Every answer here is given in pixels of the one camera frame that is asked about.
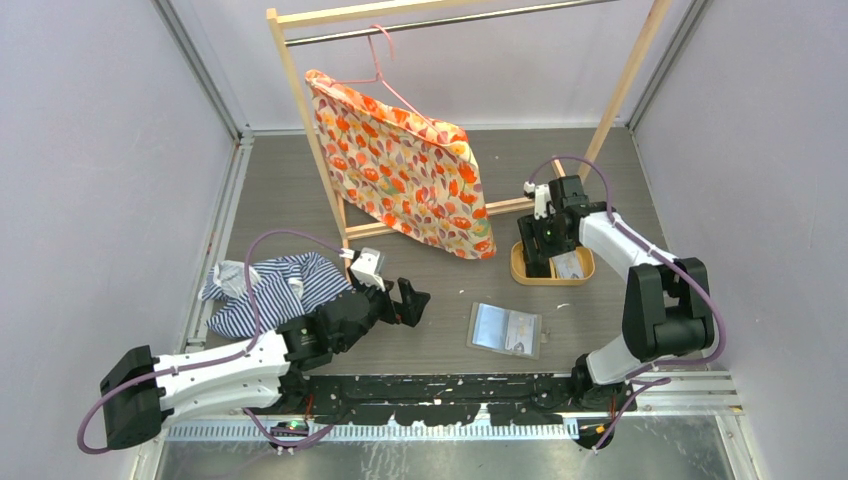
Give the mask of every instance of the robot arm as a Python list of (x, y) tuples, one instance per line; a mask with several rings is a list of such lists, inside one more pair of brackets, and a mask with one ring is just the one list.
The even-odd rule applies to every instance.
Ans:
[(229, 362), (180, 372), (181, 367), (215, 361), (246, 351), (249, 340), (197, 353), (152, 356), (145, 345), (128, 351), (100, 384), (102, 395), (151, 372), (170, 371), (128, 388), (103, 405), (107, 446), (111, 450), (139, 445), (162, 428), (201, 415), (231, 409), (264, 408), (281, 398), (281, 381), (289, 373), (325, 365), (346, 352), (377, 323), (414, 327), (430, 294), (416, 292), (398, 279), (401, 301), (389, 295), (394, 282), (380, 276), (380, 252), (346, 251), (354, 291), (290, 319), (262, 334), (250, 353)]
[(527, 183), (524, 191), (536, 205), (533, 215), (518, 220), (528, 273), (550, 276), (550, 257), (584, 246), (627, 282), (622, 333), (578, 359), (572, 370), (575, 394), (624, 382), (631, 373), (661, 357), (683, 356), (712, 346), (715, 332), (709, 308), (657, 257), (674, 262), (707, 290), (706, 267), (701, 261), (680, 259), (655, 247), (650, 249), (653, 255), (646, 252), (616, 228), (626, 227), (618, 213), (613, 212), (611, 219), (605, 202), (588, 202), (576, 175), (544, 186)]

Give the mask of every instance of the wooden tray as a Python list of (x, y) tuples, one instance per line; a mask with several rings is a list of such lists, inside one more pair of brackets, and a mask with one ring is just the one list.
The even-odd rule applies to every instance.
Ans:
[(548, 260), (551, 265), (553, 278), (530, 278), (527, 277), (527, 271), (524, 267), (524, 245), (521, 242), (516, 243), (512, 247), (512, 253), (509, 258), (509, 270), (512, 273), (512, 278), (522, 285), (550, 285), (550, 286), (565, 286), (576, 287), (586, 283), (592, 275), (595, 274), (595, 256), (592, 251), (585, 247), (577, 247), (577, 260), (583, 268), (583, 273), (586, 275), (580, 279), (559, 278), (556, 277), (556, 267), (553, 260)]

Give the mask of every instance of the card in pouch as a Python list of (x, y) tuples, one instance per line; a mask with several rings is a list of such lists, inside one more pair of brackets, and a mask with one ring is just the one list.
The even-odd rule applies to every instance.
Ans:
[(577, 252), (573, 250), (553, 257), (553, 261), (556, 265), (557, 278), (578, 280), (586, 276), (583, 273), (580, 260), (577, 258)]
[(540, 315), (475, 302), (471, 308), (468, 346), (538, 359), (541, 328)]

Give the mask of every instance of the orange floral cloth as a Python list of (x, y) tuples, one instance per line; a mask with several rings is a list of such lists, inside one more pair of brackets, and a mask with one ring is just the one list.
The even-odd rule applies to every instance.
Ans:
[(419, 242), (458, 257), (495, 254), (483, 185), (456, 125), (384, 105), (306, 72), (333, 187), (348, 202)]

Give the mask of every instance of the gray tabletop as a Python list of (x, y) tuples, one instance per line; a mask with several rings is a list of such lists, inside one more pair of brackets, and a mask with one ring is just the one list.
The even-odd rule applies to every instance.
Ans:
[[(582, 154), (591, 129), (500, 130), (469, 132), (487, 202), (515, 198), (529, 173), (555, 154)], [(614, 188), (614, 206), (642, 235), (664, 247), (656, 212), (629, 132), (613, 129), (598, 164)], [(576, 165), (564, 165), (575, 172)], [(552, 170), (543, 170), (552, 177)], [(601, 200), (597, 176), (586, 183), (592, 200)], [(513, 213), (492, 217), (498, 254), (469, 261), (420, 244), (401, 234), (353, 242), (371, 247), (387, 259), (383, 276), (412, 281), (432, 294), (421, 323), (414, 329), (378, 324), (350, 352), (311, 373), (424, 374), (475, 372), (566, 372), (581, 354), (597, 349), (620, 333), (624, 281), (596, 258), (594, 277), (580, 287), (528, 287), (509, 273), (509, 251), (519, 240)], [(348, 224), (372, 221), (347, 207)], [(273, 228), (295, 228), (338, 241), (318, 172), (302, 135), (258, 137), (233, 226), (227, 258), (243, 260), (248, 245)], [(307, 240), (272, 237), (258, 248), (255, 260), (321, 251)], [(322, 253), (332, 257), (328, 251)], [(471, 349), (466, 346), (469, 314), (474, 302), (538, 313), (549, 331), (538, 360)], [(208, 346), (223, 339), (210, 334)]]

